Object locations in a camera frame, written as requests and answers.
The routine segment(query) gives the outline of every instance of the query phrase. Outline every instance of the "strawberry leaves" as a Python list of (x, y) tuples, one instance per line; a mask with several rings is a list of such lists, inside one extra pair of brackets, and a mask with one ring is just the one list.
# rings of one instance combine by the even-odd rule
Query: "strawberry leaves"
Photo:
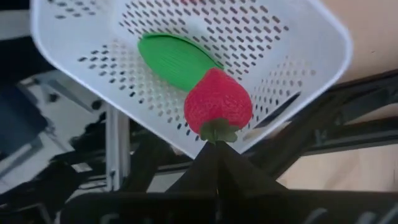
[(200, 139), (215, 144), (216, 141), (235, 142), (238, 140), (238, 126), (229, 125), (227, 119), (218, 118), (206, 122), (200, 129)]

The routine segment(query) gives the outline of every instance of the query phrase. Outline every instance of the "green leaf-shaped object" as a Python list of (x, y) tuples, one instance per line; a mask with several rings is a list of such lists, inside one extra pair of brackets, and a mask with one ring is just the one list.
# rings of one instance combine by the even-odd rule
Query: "green leaf-shaped object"
[(176, 35), (146, 34), (138, 49), (154, 73), (184, 91), (190, 91), (207, 70), (223, 69), (200, 46)]

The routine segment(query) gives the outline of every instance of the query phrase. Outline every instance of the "red strawberry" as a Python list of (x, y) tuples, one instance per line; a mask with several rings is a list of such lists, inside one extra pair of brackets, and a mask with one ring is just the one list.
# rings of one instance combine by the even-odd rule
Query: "red strawberry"
[(208, 70), (189, 92), (184, 114), (191, 130), (202, 140), (234, 142), (235, 132), (252, 117), (247, 91), (218, 68)]

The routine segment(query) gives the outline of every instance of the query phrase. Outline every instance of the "tan floor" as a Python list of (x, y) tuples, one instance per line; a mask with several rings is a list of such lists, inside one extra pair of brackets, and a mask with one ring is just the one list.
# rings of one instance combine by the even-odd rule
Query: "tan floor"
[[(354, 57), (346, 82), (398, 68), (397, 0), (323, 0), (346, 24)], [(398, 105), (357, 122), (398, 115)], [(291, 189), (398, 190), (398, 145), (300, 158), (279, 182)]]
[(279, 182), (290, 189), (398, 190), (398, 145), (300, 158)]

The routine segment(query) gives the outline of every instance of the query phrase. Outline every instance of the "perforated basket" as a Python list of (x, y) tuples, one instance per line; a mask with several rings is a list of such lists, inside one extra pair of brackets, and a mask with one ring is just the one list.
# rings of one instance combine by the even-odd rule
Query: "perforated basket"
[(142, 61), (146, 32), (197, 42), (249, 92), (252, 120), (231, 145), (240, 153), (336, 82), (352, 54), (316, 0), (32, 0), (34, 40), (51, 63), (191, 157), (204, 142), (185, 122), (187, 93)]

